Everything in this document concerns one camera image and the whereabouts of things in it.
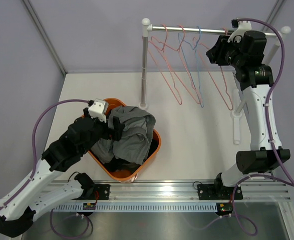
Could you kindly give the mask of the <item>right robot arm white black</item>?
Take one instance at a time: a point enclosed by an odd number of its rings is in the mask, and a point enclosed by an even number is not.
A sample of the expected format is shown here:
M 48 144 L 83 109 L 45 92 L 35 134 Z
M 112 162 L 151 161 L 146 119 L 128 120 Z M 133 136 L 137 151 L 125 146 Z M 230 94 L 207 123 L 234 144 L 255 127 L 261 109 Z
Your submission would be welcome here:
M 220 199 L 235 199 L 233 187 L 240 188 L 241 178 L 260 177 L 289 160 L 290 151 L 282 147 L 275 125 L 272 70 L 263 64 L 267 39 L 264 33 L 247 30 L 242 35 L 220 35 L 206 55 L 212 64 L 232 66 L 243 99 L 238 107 L 247 106 L 251 134 L 250 150 L 238 151 L 236 163 L 221 172 L 209 193 Z

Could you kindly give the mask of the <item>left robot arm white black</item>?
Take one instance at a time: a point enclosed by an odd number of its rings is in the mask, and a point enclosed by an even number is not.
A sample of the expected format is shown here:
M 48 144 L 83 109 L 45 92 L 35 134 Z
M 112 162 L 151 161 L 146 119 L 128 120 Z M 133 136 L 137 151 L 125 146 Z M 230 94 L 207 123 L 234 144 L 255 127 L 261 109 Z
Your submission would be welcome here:
M 97 197 L 93 180 L 79 173 L 61 188 L 41 196 L 40 192 L 72 165 L 79 162 L 100 139 L 119 141 L 124 124 L 118 117 L 103 122 L 83 116 L 42 153 L 35 168 L 9 194 L 0 199 L 0 234 L 15 238 L 25 233 L 46 212 L 73 199 Z

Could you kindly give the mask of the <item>grey shorts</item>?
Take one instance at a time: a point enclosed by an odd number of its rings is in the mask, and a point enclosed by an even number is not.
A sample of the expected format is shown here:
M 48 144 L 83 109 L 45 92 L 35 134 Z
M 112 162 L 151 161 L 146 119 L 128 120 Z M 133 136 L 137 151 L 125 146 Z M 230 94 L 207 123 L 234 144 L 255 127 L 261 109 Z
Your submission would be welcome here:
M 155 117 L 135 106 L 118 106 L 111 110 L 108 125 L 113 128 L 113 117 L 118 117 L 124 125 L 121 139 L 100 139 L 91 152 L 102 162 L 109 163 L 113 158 L 142 165 L 148 158 L 153 139 Z

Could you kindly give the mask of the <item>black shorts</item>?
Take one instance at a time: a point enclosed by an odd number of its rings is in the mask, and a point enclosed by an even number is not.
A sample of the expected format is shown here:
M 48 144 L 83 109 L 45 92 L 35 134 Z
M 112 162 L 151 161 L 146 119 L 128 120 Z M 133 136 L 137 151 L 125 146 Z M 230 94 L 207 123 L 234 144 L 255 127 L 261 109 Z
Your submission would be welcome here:
M 147 155 L 148 158 L 151 157 L 151 155 L 156 151 L 158 145 L 159 145 L 158 141 L 153 139 L 151 142 L 151 145 L 150 145 L 148 155 Z M 130 173 L 133 173 L 141 165 L 134 163 L 134 162 L 128 162 L 128 161 L 121 159 L 121 158 L 113 157 L 109 163 L 104 163 L 103 166 L 108 172 L 128 170 Z

